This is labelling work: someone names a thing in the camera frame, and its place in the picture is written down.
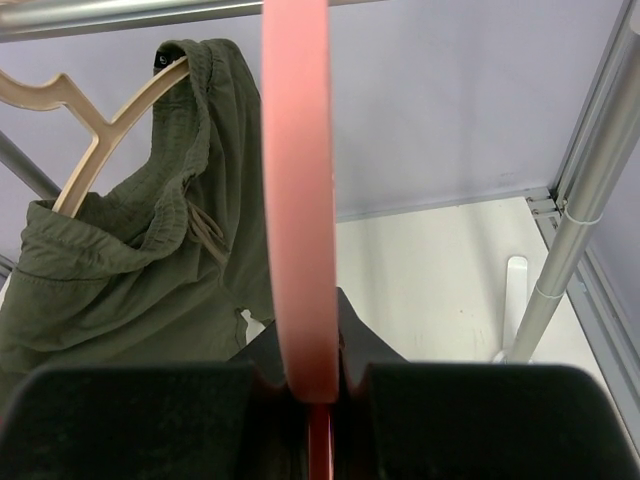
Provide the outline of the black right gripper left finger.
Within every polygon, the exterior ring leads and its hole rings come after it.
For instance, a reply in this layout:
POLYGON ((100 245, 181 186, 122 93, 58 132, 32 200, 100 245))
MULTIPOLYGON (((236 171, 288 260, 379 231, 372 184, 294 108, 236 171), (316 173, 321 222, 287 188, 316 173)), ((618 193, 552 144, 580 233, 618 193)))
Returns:
POLYGON ((1 427, 5 479, 304 479, 274 327, 223 363, 47 368, 1 427))

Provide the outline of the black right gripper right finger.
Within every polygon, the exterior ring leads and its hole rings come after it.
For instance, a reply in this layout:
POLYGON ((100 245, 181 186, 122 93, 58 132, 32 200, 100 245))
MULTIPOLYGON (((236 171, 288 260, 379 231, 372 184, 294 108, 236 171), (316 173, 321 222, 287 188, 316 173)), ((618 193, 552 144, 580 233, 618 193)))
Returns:
POLYGON ((565 365, 409 362, 338 297, 339 479, 635 479, 604 390, 565 365))

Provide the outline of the olive green shorts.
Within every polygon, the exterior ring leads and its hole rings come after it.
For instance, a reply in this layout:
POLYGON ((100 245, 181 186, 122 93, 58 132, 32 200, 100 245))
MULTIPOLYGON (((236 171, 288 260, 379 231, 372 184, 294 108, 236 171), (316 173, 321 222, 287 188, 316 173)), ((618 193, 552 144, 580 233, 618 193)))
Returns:
POLYGON ((34 201, 1 304, 1 398, 43 365, 225 361, 275 314, 261 99, 228 39, 167 41, 190 73, 153 107, 146 163, 74 217, 34 201))

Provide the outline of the beige wooden hanger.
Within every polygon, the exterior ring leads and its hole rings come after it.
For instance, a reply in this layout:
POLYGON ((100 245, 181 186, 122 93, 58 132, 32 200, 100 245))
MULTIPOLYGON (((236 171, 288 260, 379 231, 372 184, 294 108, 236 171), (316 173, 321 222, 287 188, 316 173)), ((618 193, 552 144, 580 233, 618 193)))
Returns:
POLYGON ((20 83, 5 73, 1 75, 3 103, 31 111, 64 107, 92 135, 89 148, 55 201, 55 212, 67 217, 77 214, 98 174, 124 136, 156 101, 188 75, 188 60, 181 57, 154 75, 110 120, 103 117, 66 74, 59 74, 38 86, 20 83))

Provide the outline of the pink plastic hanger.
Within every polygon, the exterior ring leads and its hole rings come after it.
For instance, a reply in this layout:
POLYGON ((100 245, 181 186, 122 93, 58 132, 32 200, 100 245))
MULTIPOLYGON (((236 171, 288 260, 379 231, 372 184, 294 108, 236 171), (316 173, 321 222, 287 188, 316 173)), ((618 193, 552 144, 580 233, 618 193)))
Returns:
POLYGON ((276 327, 305 403, 339 390, 329 6, 263 5, 263 157, 276 327))

